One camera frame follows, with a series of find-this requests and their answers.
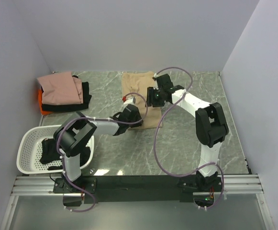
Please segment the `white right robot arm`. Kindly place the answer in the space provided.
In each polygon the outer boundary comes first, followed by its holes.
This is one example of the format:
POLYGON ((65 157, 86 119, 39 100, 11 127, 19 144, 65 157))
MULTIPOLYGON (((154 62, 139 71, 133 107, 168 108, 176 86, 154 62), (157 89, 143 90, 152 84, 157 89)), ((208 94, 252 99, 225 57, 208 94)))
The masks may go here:
POLYGON ((174 85, 168 74, 154 75, 154 87, 147 88, 147 105, 162 107, 166 102, 179 106, 195 118, 196 136, 201 143, 196 187, 207 191, 216 185, 219 151, 229 128, 220 103, 209 103, 197 98, 180 86, 174 85))

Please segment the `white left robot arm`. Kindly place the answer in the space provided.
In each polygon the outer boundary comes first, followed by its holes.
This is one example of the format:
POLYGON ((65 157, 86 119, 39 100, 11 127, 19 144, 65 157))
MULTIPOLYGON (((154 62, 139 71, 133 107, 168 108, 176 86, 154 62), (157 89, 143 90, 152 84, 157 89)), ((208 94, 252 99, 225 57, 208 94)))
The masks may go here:
POLYGON ((80 169, 80 155, 91 137, 97 135, 118 136, 130 127, 143 124, 139 108, 134 104, 125 105, 121 112, 109 118, 92 118, 81 112, 74 113, 54 133, 56 150, 61 156, 64 187, 69 192, 84 188, 80 169))

